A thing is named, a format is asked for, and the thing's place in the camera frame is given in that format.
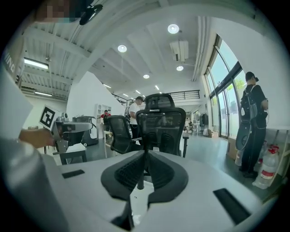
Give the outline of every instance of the white ceiling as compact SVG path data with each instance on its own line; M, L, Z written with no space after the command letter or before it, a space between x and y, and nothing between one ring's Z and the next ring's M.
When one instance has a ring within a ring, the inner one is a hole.
M95 2L103 4L104 9L85 26L78 22L33 24L25 31L24 56L48 63L49 70L26 66L24 87L67 98L73 80L89 70L102 83L111 86L111 92L126 99L140 95L135 90L145 96L157 93L155 85L162 92L199 88L191 80L195 73L200 34L206 27L205 23L199 23L203 17L174 10L170 14L165 14L165 11L156 14L156 10L178 3L174 0ZM134 17L140 14L146 21L135 21ZM180 33L170 34L167 31L169 24L177 24ZM109 36L112 31L121 33L112 37ZM189 59L185 61L188 65L183 65L181 72L176 71L181 63L173 60L169 45L177 40L189 43ZM127 47L126 53L117 50L120 44ZM149 74L150 78L144 79L144 74Z

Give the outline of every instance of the white wall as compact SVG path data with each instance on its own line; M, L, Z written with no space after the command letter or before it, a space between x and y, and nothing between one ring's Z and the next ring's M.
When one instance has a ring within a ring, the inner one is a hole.
M26 96L26 98L33 105L33 108L23 125L24 129L27 129L28 126L38 126L39 128L43 127L41 124L39 124L39 119L41 117L42 110L44 109L44 105L48 105L60 112L66 112L67 108L66 102L46 100L42 98L28 96Z
M269 100L268 127L290 126L290 59L276 32L269 29L265 37L228 20L212 22L213 30L234 52L244 72L251 71L260 79L258 84Z
M124 115L125 108L94 74L86 72L79 83L72 84L67 106L69 119L77 115L96 116L96 104L111 106L112 115Z

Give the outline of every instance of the black backpack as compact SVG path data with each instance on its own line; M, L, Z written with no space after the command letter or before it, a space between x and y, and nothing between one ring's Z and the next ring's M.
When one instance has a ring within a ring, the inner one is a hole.
M243 97L241 99L241 118L242 121L247 121L252 123L258 114L257 105L252 97L252 90L255 85L251 88L250 91L244 90Z

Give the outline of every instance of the sticker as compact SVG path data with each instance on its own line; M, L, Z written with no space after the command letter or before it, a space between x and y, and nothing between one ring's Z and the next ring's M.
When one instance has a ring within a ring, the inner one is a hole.
M45 105L42 111L39 123L51 130L53 127L53 122L59 117L61 113L50 106Z

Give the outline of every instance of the plastic bottle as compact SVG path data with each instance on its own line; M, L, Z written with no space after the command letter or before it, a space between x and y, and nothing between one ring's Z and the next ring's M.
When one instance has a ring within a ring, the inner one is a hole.
M242 157L243 157L244 150L238 150L236 155L235 164L238 166L242 165Z
M256 180L252 183L254 186L260 189L266 189L269 187L279 165L278 149L278 146L272 146L263 157L263 163L259 174Z

